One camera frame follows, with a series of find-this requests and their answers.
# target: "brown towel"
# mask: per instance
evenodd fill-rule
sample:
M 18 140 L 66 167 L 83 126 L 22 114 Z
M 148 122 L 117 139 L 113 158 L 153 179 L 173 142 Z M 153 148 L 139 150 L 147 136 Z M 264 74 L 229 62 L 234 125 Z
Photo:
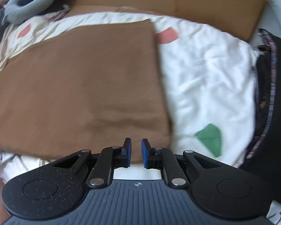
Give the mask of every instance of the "brown towel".
M 168 147 L 169 120 L 149 20 L 82 26 L 26 49 L 0 73 L 0 149 L 60 158 L 132 139 Z

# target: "gray neck pillow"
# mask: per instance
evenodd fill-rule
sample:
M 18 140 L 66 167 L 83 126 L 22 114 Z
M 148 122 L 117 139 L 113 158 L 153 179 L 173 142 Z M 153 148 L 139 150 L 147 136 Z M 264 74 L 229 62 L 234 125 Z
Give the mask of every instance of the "gray neck pillow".
M 32 0 L 21 6 L 23 0 L 10 0 L 5 7 L 3 23 L 8 21 L 20 25 L 27 19 L 44 12 L 53 2 L 54 0 Z

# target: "metal rivet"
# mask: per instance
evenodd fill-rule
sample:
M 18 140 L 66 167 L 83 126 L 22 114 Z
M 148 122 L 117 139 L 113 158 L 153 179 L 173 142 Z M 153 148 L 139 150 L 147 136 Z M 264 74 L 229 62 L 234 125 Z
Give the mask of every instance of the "metal rivet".
M 90 184 L 93 186 L 99 186 L 99 185 L 104 184 L 104 180 L 101 178 L 93 178 L 90 180 Z
M 175 186 L 182 186 L 186 184 L 186 181 L 183 178 L 174 178 L 172 179 L 172 184 Z

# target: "bed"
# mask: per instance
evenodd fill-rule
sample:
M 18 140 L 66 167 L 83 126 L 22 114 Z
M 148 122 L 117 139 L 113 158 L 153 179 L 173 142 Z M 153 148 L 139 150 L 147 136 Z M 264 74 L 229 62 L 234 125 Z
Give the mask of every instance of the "bed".
M 251 67 L 258 53 L 248 43 L 210 25 L 144 13 L 97 12 L 51 23 L 42 17 L 33 17 L 19 27 L 11 25 L 6 30 L 0 44 L 0 59 L 4 58 L 0 60 L 0 71 L 9 57 L 64 31 L 85 25 L 129 23 L 145 19 L 153 22 L 160 37 L 158 48 L 162 82 L 173 123 L 171 149 L 177 154 L 192 149 L 237 166 L 254 131 L 254 79 Z M 29 31 L 21 40 L 17 40 L 19 33 L 28 25 Z M 167 38 L 169 30 L 169 34 L 175 34 L 170 40 Z M 204 108 L 193 107 L 202 104 Z M 210 124 L 216 126 L 220 133 L 212 137 L 221 142 L 218 157 L 196 136 Z M 8 181 L 49 161 L 0 153 L 0 176 Z M 114 177 L 159 179 L 160 173 L 157 170 L 147 171 L 142 164 L 133 164 L 129 169 L 117 169 Z

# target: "ribbed black surface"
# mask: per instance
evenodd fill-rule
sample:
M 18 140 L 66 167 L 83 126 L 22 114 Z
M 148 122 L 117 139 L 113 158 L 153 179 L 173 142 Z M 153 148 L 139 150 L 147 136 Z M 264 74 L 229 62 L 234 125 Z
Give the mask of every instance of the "ribbed black surface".
M 48 221 L 10 218 L 5 225 L 270 225 L 265 218 L 231 222 L 200 210 L 186 191 L 169 188 L 163 180 L 113 180 L 105 189 L 92 190 L 74 211 Z

